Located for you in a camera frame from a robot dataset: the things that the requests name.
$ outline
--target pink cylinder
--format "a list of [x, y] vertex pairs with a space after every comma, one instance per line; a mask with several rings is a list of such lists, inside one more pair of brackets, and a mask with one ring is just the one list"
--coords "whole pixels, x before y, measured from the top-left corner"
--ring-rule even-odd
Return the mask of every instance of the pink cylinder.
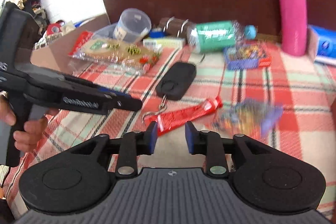
[[279, 0], [281, 12], [281, 49], [291, 55], [305, 54], [307, 46], [306, 0]]

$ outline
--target black cord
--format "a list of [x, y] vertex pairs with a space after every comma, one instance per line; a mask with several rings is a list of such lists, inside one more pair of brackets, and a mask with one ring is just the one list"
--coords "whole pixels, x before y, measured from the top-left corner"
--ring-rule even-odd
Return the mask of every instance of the black cord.
[[2, 183], [1, 183], [1, 188], [3, 188], [3, 186], [4, 186], [4, 184], [5, 184], [5, 181], [6, 181], [6, 179], [7, 179], [7, 177], [8, 177], [8, 175], [9, 175], [10, 172], [11, 172], [11, 168], [8, 167], [8, 171], [7, 171], [7, 173], [5, 174], [5, 176], [3, 177], [3, 181], [2, 181]]

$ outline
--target red packaging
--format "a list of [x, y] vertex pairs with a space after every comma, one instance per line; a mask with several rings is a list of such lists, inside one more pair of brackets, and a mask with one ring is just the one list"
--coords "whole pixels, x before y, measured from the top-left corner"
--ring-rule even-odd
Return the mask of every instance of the red packaging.
[[147, 116], [145, 118], [145, 123], [148, 126], [152, 121], [156, 121], [157, 134], [160, 136], [184, 125], [187, 121], [192, 121], [204, 115], [211, 114], [222, 106], [222, 100], [217, 96], [215, 99], [208, 98], [196, 106], [164, 112], [159, 115]]

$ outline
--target plaid bedsheet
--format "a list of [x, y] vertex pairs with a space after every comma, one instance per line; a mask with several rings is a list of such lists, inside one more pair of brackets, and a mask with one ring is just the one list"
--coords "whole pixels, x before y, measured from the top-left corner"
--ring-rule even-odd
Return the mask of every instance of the plaid bedsheet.
[[[327, 188], [318, 209], [331, 219], [336, 200], [336, 134], [330, 106], [336, 96], [336, 68], [313, 64], [306, 56], [288, 56], [272, 43], [265, 43], [264, 46], [272, 57], [272, 65], [266, 69], [229, 71], [225, 69], [221, 53], [206, 55], [198, 65], [192, 86], [182, 100], [168, 101], [168, 110], [199, 104], [207, 97], [216, 97], [218, 93], [224, 108], [230, 108], [246, 97], [283, 104], [283, 116], [270, 132], [267, 142], [276, 149], [314, 165], [323, 173]], [[140, 97], [143, 109], [137, 113], [112, 110], [107, 116], [61, 111], [56, 117], [49, 117], [48, 128], [36, 151], [26, 154], [20, 165], [11, 169], [4, 183], [13, 214], [18, 217], [26, 211], [18, 193], [18, 181], [29, 166], [100, 133], [117, 138], [133, 129], [144, 130], [142, 114], [156, 110], [161, 102], [161, 98], [156, 96], [155, 87], [180, 56], [181, 50], [165, 49], [159, 62], [141, 77], [125, 75], [98, 65], [91, 65], [83, 72], [82, 78]], [[200, 57], [184, 53], [182, 59], [198, 62]], [[212, 122], [215, 115], [202, 117], [195, 123], [201, 127]], [[181, 167], [184, 161], [188, 162], [188, 166], [202, 166], [203, 156], [188, 158], [184, 142], [183, 128], [160, 137], [153, 155], [157, 156], [156, 160], [141, 156], [140, 167], [172, 163]], [[114, 169], [115, 164], [116, 159], [113, 157], [110, 170]], [[3, 167], [0, 181], [5, 172], [6, 168]]]

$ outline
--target finger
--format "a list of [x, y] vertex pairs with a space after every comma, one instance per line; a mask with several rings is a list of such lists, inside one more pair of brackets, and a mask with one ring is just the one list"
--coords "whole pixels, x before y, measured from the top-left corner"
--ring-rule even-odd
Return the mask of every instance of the finger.
[[30, 134], [36, 134], [36, 133], [43, 133], [45, 128], [48, 125], [48, 119], [46, 117], [42, 117], [41, 119], [37, 121], [27, 121], [24, 125], [24, 130]]
[[37, 142], [41, 140], [42, 133], [37, 132], [35, 134], [30, 134], [24, 131], [15, 131], [13, 134], [13, 138], [18, 143], [33, 145], [37, 144]]
[[33, 152], [36, 148], [36, 144], [24, 144], [19, 142], [15, 142], [14, 146], [17, 150], [20, 150], [22, 152]]
[[50, 108], [46, 114], [49, 114], [51, 116], [55, 116], [55, 115], [57, 115], [58, 112], [59, 112], [59, 109]]
[[0, 95], [0, 120], [3, 120], [10, 126], [13, 126], [16, 122], [14, 112], [3, 95]]

